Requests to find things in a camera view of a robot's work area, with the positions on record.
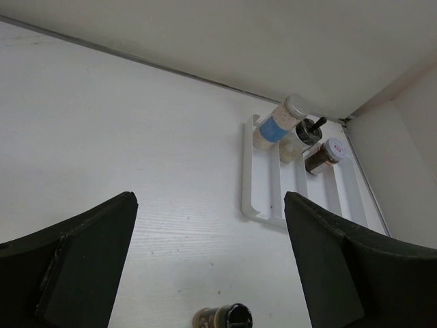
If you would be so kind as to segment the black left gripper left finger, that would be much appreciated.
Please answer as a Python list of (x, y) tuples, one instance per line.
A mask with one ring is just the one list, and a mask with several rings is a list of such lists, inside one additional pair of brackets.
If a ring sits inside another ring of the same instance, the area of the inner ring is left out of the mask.
[(1, 244), (2, 327), (108, 327), (138, 211), (123, 192)]

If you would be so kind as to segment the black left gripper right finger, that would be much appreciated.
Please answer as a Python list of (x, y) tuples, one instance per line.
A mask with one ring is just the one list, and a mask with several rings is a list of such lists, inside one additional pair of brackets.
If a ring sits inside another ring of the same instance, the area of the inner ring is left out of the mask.
[(435, 327), (436, 250), (284, 198), (312, 327)]

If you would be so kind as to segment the small black cap pepper jar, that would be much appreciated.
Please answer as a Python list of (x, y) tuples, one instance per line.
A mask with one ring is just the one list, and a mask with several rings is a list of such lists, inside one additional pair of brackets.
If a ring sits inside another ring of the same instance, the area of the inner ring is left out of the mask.
[(192, 319), (193, 328), (252, 328), (250, 309), (242, 303), (205, 307), (196, 312)]

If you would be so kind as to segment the white lid brown spice jar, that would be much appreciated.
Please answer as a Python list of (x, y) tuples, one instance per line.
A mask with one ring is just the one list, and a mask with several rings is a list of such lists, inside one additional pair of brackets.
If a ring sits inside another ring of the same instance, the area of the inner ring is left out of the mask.
[(346, 147), (337, 138), (332, 137), (305, 159), (305, 169), (312, 175), (318, 175), (346, 157)]

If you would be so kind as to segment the black cap beige spice jar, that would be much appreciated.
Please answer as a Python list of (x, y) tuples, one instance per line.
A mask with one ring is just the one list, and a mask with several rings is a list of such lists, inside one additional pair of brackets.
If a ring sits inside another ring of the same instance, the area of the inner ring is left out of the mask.
[(279, 159), (282, 163), (291, 163), (300, 155), (310, 150), (322, 137), (322, 126), (327, 123), (326, 117), (317, 122), (305, 118), (298, 123), (293, 132), (288, 133), (279, 141)]

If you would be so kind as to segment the tall blue label spice bottle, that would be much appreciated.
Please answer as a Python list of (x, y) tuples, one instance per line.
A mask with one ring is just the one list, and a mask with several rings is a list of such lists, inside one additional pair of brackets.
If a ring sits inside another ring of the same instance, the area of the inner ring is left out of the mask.
[(290, 94), (253, 131), (253, 146), (269, 149), (279, 142), (310, 112), (310, 104), (302, 96)]

